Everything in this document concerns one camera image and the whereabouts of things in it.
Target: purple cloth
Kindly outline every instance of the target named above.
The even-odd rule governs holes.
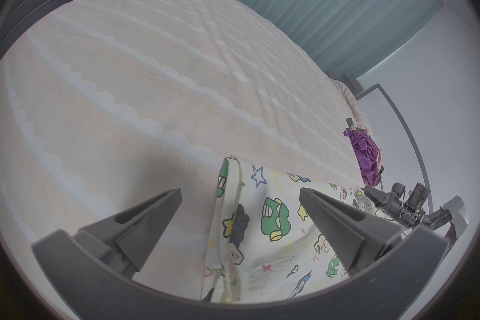
[[[363,131],[347,128],[343,133],[350,137],[355,156],[357,156],[358,165],[360,166],[363,182],[370,187],[375,187],[380,182],[378,175],[378,147],[372,138]]]

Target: bed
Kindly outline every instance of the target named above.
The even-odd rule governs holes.
[[[219,169],[235,154],[363,186],[348,88],[237,0],[74,0],[1,59],[0,227],[15,262],[64,317],[30,244],[181,188],[183,203],[134,280],[201,299]]]

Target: cartoon print fabric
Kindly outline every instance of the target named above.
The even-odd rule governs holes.
[[[226,158],[205,258],[201,293],[205,301],[294,299],[348,278],[299,202],[305,185],[375,215],[373,204],[359,189]]]

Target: bed sheet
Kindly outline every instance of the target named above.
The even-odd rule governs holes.
[[[0,81],[2,235],[66,312],[29,244],[173,188],[183,203],[134,280],[200,299],[225,156],[363,185],[342,90],[236,0],[75,0],[15,42]]]

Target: white patterned cloth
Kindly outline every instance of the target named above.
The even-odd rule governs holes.
[[[219,176],[205,260],[202,296],[206,300],[286,300],[348,278],[335,251],[300,204],[302,187],[375,214],[360,189],[227,158]]]
[[[134,280],[201,299],[225,156],[363,185],[341,90],[236,0],[72,1],[15,42],[0,82],[0,228],[64,311],[31,242],[173,188],[183,203]]]

